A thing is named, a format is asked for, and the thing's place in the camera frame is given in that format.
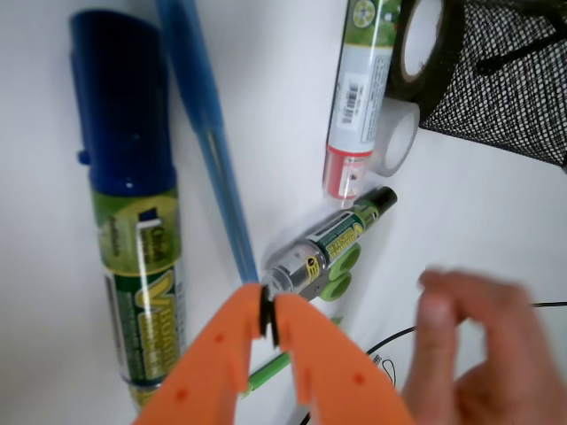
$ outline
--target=blue marker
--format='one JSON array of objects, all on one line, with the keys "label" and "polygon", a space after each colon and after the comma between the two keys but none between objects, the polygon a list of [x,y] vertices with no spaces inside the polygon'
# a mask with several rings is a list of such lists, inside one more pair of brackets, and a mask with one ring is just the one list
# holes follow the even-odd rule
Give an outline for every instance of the blue marker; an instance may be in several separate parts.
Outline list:
[{"label": "blue marker", "polygon": [[197,134],[242,283],[257,282],[252,245],[230,163],[221,102],[193,0],[157,0],[185,110]]},{"label": "blue marker", "polygon": [[71,18],[73,70],[120,374],[141,408],[184,349],[176,177],[159,32],[115,12]]}]

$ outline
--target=blue marker cap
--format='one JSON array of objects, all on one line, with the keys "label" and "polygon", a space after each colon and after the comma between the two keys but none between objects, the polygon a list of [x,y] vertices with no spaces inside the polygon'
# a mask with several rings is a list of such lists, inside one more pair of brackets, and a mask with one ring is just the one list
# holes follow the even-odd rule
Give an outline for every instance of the blue marker cap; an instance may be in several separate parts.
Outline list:
[{"label": "blue marker cap", "polygon": [[167,68],[159,32],[116,12],[70,21],[75,89],[82,122],[82,164],[106,195],[145,197],[172,189]]}]

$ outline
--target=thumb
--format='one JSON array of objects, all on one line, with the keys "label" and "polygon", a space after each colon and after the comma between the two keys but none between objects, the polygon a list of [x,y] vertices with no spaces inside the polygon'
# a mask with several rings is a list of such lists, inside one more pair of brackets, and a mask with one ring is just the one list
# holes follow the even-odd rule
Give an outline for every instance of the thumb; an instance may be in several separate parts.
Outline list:
[{"label": "thumb", "polygon": [[455,327],[451,300],[426,290],[419,302],[416,352],[403,391],[419,425],[454,423]]}]

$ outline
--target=fingernail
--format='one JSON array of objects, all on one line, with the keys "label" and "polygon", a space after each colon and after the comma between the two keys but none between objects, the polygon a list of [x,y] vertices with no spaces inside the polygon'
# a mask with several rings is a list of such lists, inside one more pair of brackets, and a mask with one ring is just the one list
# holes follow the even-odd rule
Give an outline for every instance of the fingernail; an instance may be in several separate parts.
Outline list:
[{"label": "fingernail", "polygon": [[438,294],[423,294],[417,319],[420,324],[443,328],[450,324],[453,315],[451,303]]}]

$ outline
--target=black tape roll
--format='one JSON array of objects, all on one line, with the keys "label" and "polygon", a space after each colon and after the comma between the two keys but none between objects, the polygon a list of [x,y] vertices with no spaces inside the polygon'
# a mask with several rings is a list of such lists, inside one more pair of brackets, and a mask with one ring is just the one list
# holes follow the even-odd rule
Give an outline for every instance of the black tape roll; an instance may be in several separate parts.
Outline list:
[{"label": "black tape roll", "polygon": [[427,120],[443,99],[453,79],[462,52],[465,33],[464,7],[460,0],[441,0],[443,6],[437,26],[437,40],[426,64],[416,77],[408,77],[402,64],[408,24],[416,7],[427,0],[404,0],[401,5],[398,36],[394,44],[386,96],[419,105],[421,122]]}]

